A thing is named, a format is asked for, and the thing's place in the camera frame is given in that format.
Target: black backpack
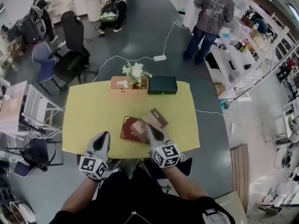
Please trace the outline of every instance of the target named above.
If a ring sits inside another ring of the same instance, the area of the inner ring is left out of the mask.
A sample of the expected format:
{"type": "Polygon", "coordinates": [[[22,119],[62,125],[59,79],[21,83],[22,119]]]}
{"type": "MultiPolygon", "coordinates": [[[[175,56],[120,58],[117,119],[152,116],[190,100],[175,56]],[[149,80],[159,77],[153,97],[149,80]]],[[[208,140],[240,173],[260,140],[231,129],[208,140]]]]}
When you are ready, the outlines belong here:
{"type": "Polygon", "coordinates": [[[102,8],[100,21],[102,23],[105,22],[114,22],[118,18],[118,9],[116,4],[119,3],[121,0],[116,0],[115,2],[112,2],[111,0],[107,1],[107,3],[102,8]]]}

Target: cardboard box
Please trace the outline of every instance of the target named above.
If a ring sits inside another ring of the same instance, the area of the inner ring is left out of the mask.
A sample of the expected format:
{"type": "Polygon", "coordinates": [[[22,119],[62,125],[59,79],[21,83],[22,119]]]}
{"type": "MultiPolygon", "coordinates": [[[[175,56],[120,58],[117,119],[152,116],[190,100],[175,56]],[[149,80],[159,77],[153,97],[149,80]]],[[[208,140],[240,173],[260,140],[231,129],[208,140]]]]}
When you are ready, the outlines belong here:
{"type": "Polygon", "coordinates": [[[222,83],[214,83],[217,95],[220,96],[225,91],[225,85],[222,83]]]}

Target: gray t-shirt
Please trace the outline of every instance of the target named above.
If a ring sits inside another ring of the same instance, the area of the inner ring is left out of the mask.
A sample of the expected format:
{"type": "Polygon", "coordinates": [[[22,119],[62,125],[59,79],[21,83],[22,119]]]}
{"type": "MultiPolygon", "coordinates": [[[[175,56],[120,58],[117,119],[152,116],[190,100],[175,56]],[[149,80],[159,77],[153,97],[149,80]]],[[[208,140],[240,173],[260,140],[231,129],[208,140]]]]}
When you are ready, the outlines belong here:
{"type": "Polygon", "coordinates": [[[196,26],[207,33],[219,34],[224,21],[230,22],[234,17],[232,0],[194,0],[194,4],[201,8],[196,26]]]}

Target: blue chair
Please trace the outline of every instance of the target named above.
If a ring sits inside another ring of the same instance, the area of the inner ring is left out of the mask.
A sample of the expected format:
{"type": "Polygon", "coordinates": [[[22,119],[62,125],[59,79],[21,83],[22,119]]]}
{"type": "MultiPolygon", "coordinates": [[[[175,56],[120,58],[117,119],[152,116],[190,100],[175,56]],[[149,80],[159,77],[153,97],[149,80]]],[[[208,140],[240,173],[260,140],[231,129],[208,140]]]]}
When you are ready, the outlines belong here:
{"type": "Polygon", "coordinates": [[[62,88],[54,80],[54,66],[56,64],[56,58],[53,56],[52,51],[50,50],[46,42],[41,42],[33,48],[32,52],[32,61],[40,64],[41,68],[38,72],[36,82],[49,94],[47,89],[42,85],[43,82],[52,80],[53,83],[59,88],[60,91],[63,91],[62,88]]]}

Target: gray floor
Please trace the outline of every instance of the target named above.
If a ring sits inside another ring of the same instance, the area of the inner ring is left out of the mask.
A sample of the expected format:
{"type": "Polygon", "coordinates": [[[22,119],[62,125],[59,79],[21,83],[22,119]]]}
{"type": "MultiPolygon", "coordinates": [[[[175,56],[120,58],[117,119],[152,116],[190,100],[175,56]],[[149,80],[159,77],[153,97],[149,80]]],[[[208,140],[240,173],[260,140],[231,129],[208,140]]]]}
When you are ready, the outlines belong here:
{"type": "MultiPolygon", "coordinates": [[[[114,34],[107,30],[106,36],[97,38],[95,23],[87,18],[82,19],[85,26],[85,38],[93,42],[85,47],[91,54],[90,69],[96,70],[112,56],[119,55],[126,59],[139,59],[143,56],[159,56],[163,53],[166,36],[172,21],[181,21],[180,15],[169,0],[128,0],[128,18],[123,30],[114,34]]],[[[63,40],[61,28],[56,28],[63,40]]],[[[167,60],[154,62],[143,59],[145,70],[154,76],[175,76],[179,81],[190,83],[196,109],[210,112],[221,112],[219,100],[206,66],[195,67],[193,61],[182,61],[182,52],[191,39],[188,30],[174,26],[166,45],[167,60]]],[[[109,80],[112,76],[122,75],[125,61],[115,58],[101,70],[97,81],[109,80]]],[[[28,80],[33,82],[38,72],[38,65],[31,62],[31,53],[18,65],[18,72],[9,72],[7,79],[13,84],[28,80]]],[[[91,82],[94,76],[88,76],[91,82]]],[[[64,106],[67,92],[60,93],[51,82],[47,82],[50,97],[57,104],[64,106]]],[[[232,174],[228,136],[225,122],[220,115],[197,114],[201,147],[186,152],[186,157],[193,157],[191,179],[202,185],[210,196],[216,198],[231,192],[232,174]]],[[[63,124],[63,113],[55,116],[55,122],[63,124]]],[[[64,200],[83,180],[83,175],[75,164],[75,155],[63,152],[64,165],[50,167],[48,172],[35,172],[22,179],[11,174],[9,180],[15,190],[29,203],[38,215],[38,223],[48,223],[60,209],[64,200]]]]}

